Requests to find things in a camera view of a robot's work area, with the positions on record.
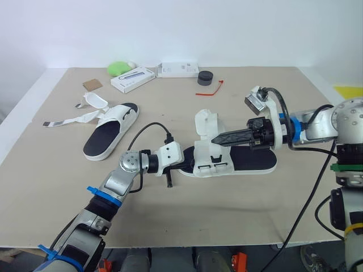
white box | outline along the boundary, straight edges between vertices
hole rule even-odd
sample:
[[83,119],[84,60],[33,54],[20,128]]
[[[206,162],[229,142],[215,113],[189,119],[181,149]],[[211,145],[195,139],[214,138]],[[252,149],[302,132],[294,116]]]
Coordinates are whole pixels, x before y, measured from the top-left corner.
[[144,67],[135,68],[125,74],[111,79],[111,85],[123,93],[145,84],[155,78],[155,73]]
[[198,64],[193,62],[164,62],[157,67],[158,78],[197,78]]

slipper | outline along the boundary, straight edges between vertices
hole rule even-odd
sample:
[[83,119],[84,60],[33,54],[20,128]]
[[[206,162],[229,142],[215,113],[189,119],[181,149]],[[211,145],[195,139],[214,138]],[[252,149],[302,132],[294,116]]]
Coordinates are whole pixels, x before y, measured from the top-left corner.
[[211,140],[225,132],[218,114],[208,109],[195,115],[200,141],[184,150],[180,173],[192,177],[215,177],[226,175],[260,175],[271,173],[277,164],[271,150],[251,150],[248,146],[224,147]]
[[133,103],[123,103],[105,112],[83,148],[85,157],[93,161],[107,158],[138,114],[138,107]]
[[43,126],[51,128],[72,122],[88,123],[98,118],[97,127],[87,140],[83,148],[83,154],[88,160],[104,160],[112,153],[126,131],[135,122],[139,114],[139,108],[133,103],[123,103],[110,108],[107,101],[92,92],[86,93],[81,103],[75,107],[81,109],[85,105],[91,105],[97,110],[72,119],[44,122]]

black cap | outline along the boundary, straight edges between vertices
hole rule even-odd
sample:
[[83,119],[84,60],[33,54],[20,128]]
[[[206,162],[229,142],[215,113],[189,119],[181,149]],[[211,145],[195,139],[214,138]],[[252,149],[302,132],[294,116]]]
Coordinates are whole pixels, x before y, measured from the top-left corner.
[[198,84],[202,86],[208,86],[211,84],[213,79],[213,73],[210,71],[201,71],[198,75]]

black wire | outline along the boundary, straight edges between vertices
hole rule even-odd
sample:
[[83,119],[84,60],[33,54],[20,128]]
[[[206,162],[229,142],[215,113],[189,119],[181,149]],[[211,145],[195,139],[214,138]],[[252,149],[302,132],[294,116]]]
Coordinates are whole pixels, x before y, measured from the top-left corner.
[[338,233],[336,233],[335,231],[333,231],[332,229],[328,228],[319,218],[319,211],[320,209],[324,206],[325,203],[328,202],[328,200],[330,200],[330,195],[328,197],[326,197],[319,205],[318,207],[316,207],[315,209],[315,219],[316,221],[318,221],[318,223],[328,232],[330,232],[331,234],[333,234],[334,236],[338,237],[340,240],[344,241],[344,238],[342,237],[342,235],[339,235]]
[[[69,228],[69,226],[73,223],[73,221],[75,220],[76,217],[77,217],[77,215],[70,222],[68,222],[68,224],[57,235],[57,237],[55,238],[55,240],[52,242],[52,244],[49,247],[50,250],[53,250],[54,249],[54,246],[56,245],[56,243],[58,242],[58,240],[60,239],[60,237],[64,234],[64,232],[66,231],[66,229]],[[47,258],[48,258],[48,254],[45,256],[44,262],[47,261]]]
[[132,147],[132,145],[134,144],[134,142],[136,141],[136,139],[137,139],[137,137],[139,137],[139,135],[145,130],[145,129],[147,129],[149,126],[152,126],[152,125],[158,125],[158,126],[161,126],[164,130],[165,130],[165,132],[167,133],[167,134],[170,134],[170,132],[168,131],[168,129],[163,125],[163,124],[161,124],[161,123],[159,123],[159,122],[152,122],[152,123],[149,123],[149,124],[147,124],[146,126],[144,126],[137,134],[136,134],[136,136],[132,139],[132,141],[131,141],[131,143],[130,143],[130,145],[129,145],[129,147],[127,148],[127,150],[130,150],[131,149],[131,147]]
[[140,186],[136,190],[129,191],[129,194],[140,192],[143,185],[143,169],[142,169],[142,153],[141,151],[138,152],[138,161],[139,161],[139,168],[140,168]]
[[333,105],[330,105],[330,104],[326,104],[326,105],[322,105],[322,106],[320,106],[319,108],[317,108],[315,111],[314,111],[314,113],[313,113],[313,115],[310,117],[310,119],[308,120],[308,122],[307,122],[307,124],[309,125],[309,124],[311,124],[314,120],[315,120],[315,118],[316,118],[316,116],[318,115],[318,113],[319,112],[321,112],[323,109],[331,109],[331,108],[333,108],[334,106]]
[[[333,144],[332,144],[332,146],[331,146],[331,149],[330,149],[330,151],[331,152],[333,152],[333,150],[335,149],[335,141],[333,141]],[[274,260],[278,257],[278,256],[280,256],[281,255],[281,253],[282,253],[282,251],[286,248],[286,246],[288,245],[288,243],[289,243],[289,241],[290,241],[290,239],[291,239],[291,237],[292,237],[292,235],[294,234],[294,231],[295,231],[295,229],[296,229],[296,227],[297,227],[297,225],[298,225],[298,223],[300,222],[300,220],[301,220],[301,218],[302,218],[302,216],[303,216],[303,214],[304,214],[304,212],[306,211],[306,209],[307,209],[307,207],[308,207],[308,205],[310,204],[310,202],[311,202],[311,200],[312,200],[312,198],[314,197],[314,194],[315,194],[315,192],[316,192],[316,190],[317,190],[317,188],[318,188],[318,186],[319,186],[319,183],[320,183],[320,181],[321,181],[321,179],[322,179],[322,177],[323,177],[323,174],[324,174],[324,171],[325,171],[325,169],[327,168],[327,166],[328,166],[328,164],[329,164],[329,161],[330,161],[330,159],[331,159],[331,154],[329,154],[328,156],[327,156],[327,158],[326,158],[326,160],[325,160],[325,162],[324,162],[324,164],[323,164],[323,167],[322,167],[322,169],[320,170],[320,172],[319,172],[319,175],[318,175],[318,178],[316,179],[316,182],[315,182],[315,184],[314,184],[314,187],[313,187],[313,189],[312,189],[312,191],[311,191],[311,193],[310,193],[310,195],[309,195],[309,197],[308,197],[308,199],[307,199],[307,201],[305,202],[305,204],[304,204],[304,206],[303,206],[303,208],[301,209],[301,211],[300,211],[300,213],[299,213],[299,215],[297,216],[297,219],[295,220],[295,223],[294,223],[294,225],[293,225],[293,227],[291,228],[291,230],[290,230],[290,232],[289,232],[289,234],[288,234],[288,236],[287,236],[287,238],[286,238],[286,240],[285,240],[285,242],[283,243],[283,245],[282,245],[282,247],[281,247],[281,249],[276,253],[276,255],[275,256],[273,256],[273,258],[265,265],[265,267],[261,270],[261,272],[262,271],[264,271],[264,270],[266,270],[269,266],[270,266],[270,264],[271,263],[273,263],[274,262]]]
[[[153,125],[158,125],[158,126],[161,126],[164,130],[165,130],[165,132],[166,132],[166,134],[168,135],[168,134],[170,134],[170,132],[169,132],[169,130],[162,124],[162,123],[159,123],[159,122],[152,122],[152,123],[149,123],[149,124],[147,124],[146,126],[144,126],[136,135],[135,135],[135,137],[132,139],[132,141],[131,141],[131,143],[130,143],[130,145],[129,145],[129,147],[127,148],[127,150],[130,150],[131,149],[131,147],[132,147],[132,145],[134,144],[134,142],[136,141],[136,139],[137,139],[137,137],[139,137],[140,136],[140,134],[145,130],[145,129],[147,129],[149,126],[153,126]],[[141,191],[141,189],[142,189],[142,186],[143,186],[143,169],[142,169],[142,153],[141,153],[141,151],[139,151],[139,153],[138,153],[138,158],[139,158],[139,163],[140,163],[140,186],[139,186],[139,188],[137,188],[136,190],[131,190],[131,191],[129,191],[129,194],[132,194],[132,193],[137,193],[137,192],[140,192]]]
[[113,248],[109,251],[109,253],[107,254],[107,257],[105,259],[108,259],[112,252],[113,252]]
[[281,109],[282,109],[282,112],[284,114],[284,117],[285,117],[285,123],[286,123],[286,130],[287,130],[287,133],[288,133],[288,146],[291,150],[294,150],[294,151],[316,151],[316,152],[321,152],[321,153],[325,153],[325,154],[328,154],[328,155],[332,155],[334,157],[337,157],[337,154],[334,153],[334,152],[331,152],[331,151],[328,151],[328,150],[325,150],[325,149],[321,149],[321,148],[312,148],[312,147],[294,147],[293,145],[293,136],[292,136],[292,127],[291,127],[291,122],[290,122],[290,115],[289,115],[289,111],[288,111],[288,107],[286,106],[286,103],[285,103],[285,100],[284,98],[282,97],[282,95],[280,94],[280,92],[278,90],[276,90],[275,88],[262,88],[261,89],[263,92],[267,93],[267,92],[273,92],[277,99],[278,99],[278,102],[280,103],[280,106],[281,106]]

green sponge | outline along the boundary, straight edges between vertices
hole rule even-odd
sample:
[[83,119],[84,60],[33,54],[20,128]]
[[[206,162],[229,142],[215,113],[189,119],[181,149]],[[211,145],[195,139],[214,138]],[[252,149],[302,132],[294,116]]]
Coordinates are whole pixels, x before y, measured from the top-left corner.
[[108,65],[107,67],[107,73],[109,73],[112,76],[118,77],[119,75],[122,75],[125,72],[128,72],[132,69],[134,69],[136,65],[132,62],[124,62],[124,61],[116,61]]

